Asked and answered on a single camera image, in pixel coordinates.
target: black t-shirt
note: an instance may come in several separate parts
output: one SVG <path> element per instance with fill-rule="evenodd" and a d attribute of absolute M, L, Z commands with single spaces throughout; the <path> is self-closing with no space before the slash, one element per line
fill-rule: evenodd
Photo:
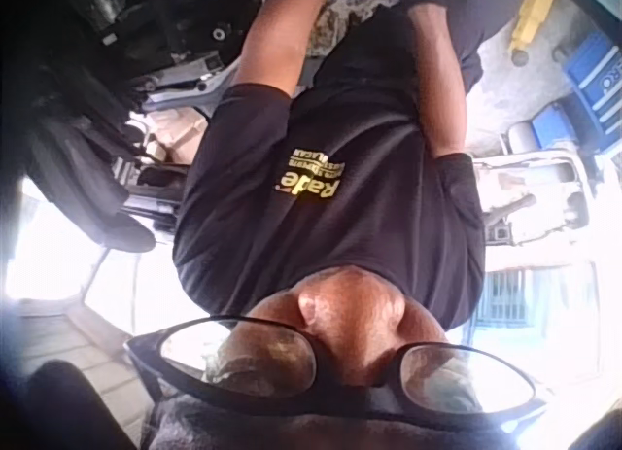
<path fill-rule="evenodd" d="M 450 329 L 484 273 L 469 156 L 433 159 L 406 95 L 379 87 L 229 89 L 190 170 L 174 261 L 211 314 L 243 314 L 319 270 L 355 265 Z"/>

